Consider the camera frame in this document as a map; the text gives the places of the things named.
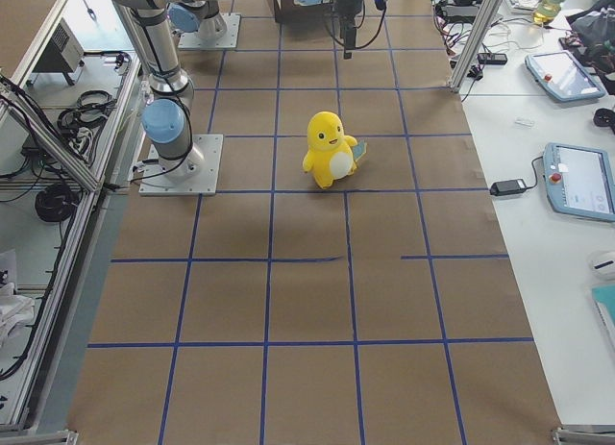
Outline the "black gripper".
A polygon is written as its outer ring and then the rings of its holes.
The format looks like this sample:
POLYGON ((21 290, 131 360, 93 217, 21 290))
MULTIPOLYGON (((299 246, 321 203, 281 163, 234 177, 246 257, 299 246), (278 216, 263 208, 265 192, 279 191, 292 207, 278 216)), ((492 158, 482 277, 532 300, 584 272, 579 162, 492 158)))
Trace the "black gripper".
POLYGON ((340 14, 338 16, 340 24, 340 36, 343 45, 343 59, 350 60, 351 52, 357 46, 357 25, 355 18, 349 15, 340 14))

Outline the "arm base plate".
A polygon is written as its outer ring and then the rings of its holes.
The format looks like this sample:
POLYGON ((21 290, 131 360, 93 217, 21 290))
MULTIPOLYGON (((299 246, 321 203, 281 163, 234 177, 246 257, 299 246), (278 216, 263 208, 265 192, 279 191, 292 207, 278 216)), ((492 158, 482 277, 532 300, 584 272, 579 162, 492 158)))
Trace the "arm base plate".
POLYGON ((218 13, 213 17, 186 24, 182 29, 179 49, 184 51, 215 51, 235 49, 241 15, 218 13))
POLYGON ((161 160, 147 165, 139 194, 142 196, 214 195, 217 189, 219 166, 224 137, 221 134, 193 136, 193 148, 181 166, 173 171, 171 161, 161 160))

